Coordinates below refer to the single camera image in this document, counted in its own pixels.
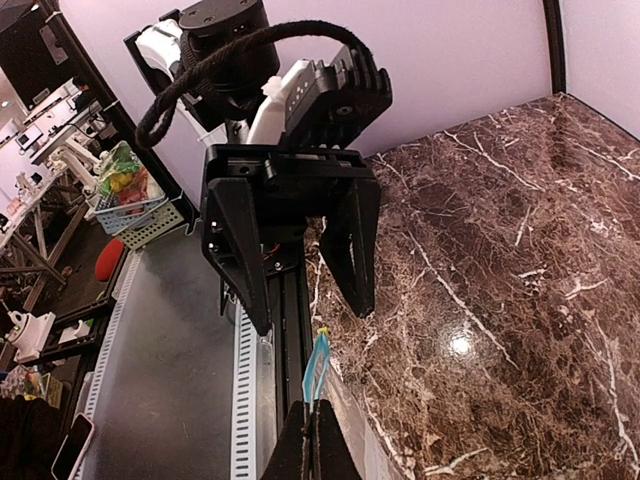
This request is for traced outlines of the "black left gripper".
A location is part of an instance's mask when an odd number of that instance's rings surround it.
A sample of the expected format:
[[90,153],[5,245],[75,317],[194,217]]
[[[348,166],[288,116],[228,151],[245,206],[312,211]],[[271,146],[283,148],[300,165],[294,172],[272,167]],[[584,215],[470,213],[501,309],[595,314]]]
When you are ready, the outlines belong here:
[[259,233],[301,235],[307,219],[324,217],[321,255],[352,312],[365,318],[375,309],[380,199],[354,150],[214,145],[203,172],[203,254],[265,336],[272,319]]

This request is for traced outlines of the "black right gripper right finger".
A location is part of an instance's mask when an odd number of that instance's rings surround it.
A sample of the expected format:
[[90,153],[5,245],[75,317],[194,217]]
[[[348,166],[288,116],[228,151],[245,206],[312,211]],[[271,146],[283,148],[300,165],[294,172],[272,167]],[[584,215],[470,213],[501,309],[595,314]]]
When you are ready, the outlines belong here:
[[361,479],[328,400],[321,399],[314,403],[310,443],[313,479]]

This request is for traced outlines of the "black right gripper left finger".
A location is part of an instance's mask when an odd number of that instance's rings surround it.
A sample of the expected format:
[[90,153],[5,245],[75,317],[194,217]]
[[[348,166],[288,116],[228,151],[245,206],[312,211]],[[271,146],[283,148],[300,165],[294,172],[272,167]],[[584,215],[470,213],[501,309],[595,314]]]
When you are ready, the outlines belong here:
[[313,424],[309,404],[292,404],[262,480],[311,478]]

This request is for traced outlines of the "clear zip top bag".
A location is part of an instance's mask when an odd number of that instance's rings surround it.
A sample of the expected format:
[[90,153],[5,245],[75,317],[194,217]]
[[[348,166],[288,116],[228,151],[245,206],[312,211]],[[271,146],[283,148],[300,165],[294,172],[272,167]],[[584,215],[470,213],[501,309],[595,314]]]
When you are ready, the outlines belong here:
[[317,330],[303,376],[302,393],[311,414],[316,401],[325,399],[331,403],[361,479],[402,477],[369,424],[363,408],[336,370],[326,327]]

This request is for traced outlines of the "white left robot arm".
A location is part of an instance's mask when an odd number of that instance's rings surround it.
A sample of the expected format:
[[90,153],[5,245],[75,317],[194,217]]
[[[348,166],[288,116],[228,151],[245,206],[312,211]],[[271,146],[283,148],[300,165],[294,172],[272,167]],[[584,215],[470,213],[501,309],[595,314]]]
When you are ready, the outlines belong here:
[[348,29],[271,25],[259,1],[201,1],[169,25],[176,46],[151,50],[169,83],[136,141],[156,146],[179,103],[203,127],[226,128],[205,157],[204,257],[265,335],[268,281],[302,261],[307,222],[322,218],[321,254],[352,312],[369,315],[381,189],[352,143],[391,106],[388,73]]

